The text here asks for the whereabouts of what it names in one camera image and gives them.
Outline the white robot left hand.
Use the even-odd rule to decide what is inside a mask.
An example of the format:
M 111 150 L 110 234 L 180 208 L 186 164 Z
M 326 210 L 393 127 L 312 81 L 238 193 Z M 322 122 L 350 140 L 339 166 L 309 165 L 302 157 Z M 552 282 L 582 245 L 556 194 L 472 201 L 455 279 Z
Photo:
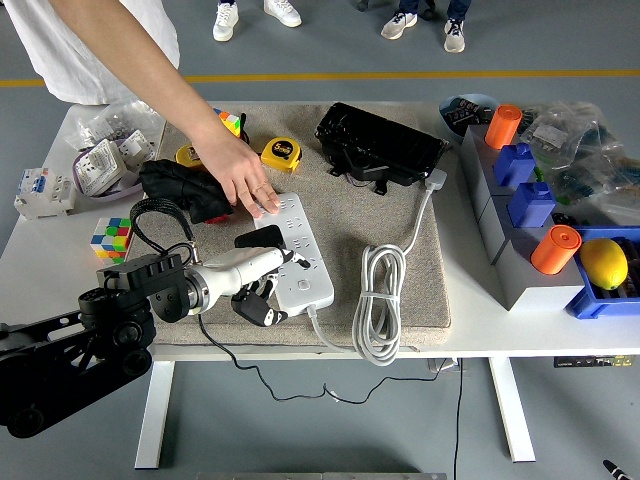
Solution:
M 234 248 L 204 265 L 185 271 L 189 286 L 189 313 L 209 310 L 222 296 L 231 298 L 233 310 L 249 322 L 269 327 L 288 318 L 267 303 L 278 283 L 278 268 L 288 262 L 311 267 L 302 255 L 278 247 Z

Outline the person's left hand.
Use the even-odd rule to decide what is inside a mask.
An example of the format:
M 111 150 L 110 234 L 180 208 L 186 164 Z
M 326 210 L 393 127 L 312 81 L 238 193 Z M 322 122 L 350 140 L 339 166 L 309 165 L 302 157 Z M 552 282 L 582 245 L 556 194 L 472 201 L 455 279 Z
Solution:
M 259 156 L 226 127 L 193 138 L 192 145 L 232 206 L 240 202 L 254 218 L 279 212 L 279 197 Z

